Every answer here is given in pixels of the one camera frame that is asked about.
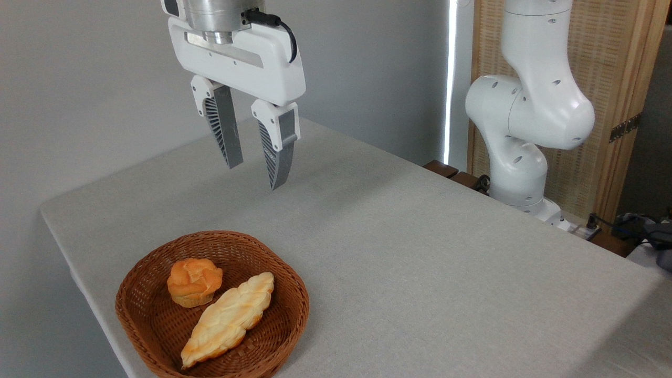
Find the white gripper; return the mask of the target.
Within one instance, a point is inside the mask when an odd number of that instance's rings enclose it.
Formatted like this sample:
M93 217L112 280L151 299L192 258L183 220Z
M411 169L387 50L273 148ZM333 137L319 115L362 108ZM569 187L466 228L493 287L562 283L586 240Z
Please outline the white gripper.
M270 187L277 189L288 179L301 137L293 101L305 93L306 81L295 40L281 25L252 20L266 14L263 1L163 1L162 10L178 62L196 74L191 87L198 114L230 169L243 163L230 88L261 99L251 110Z

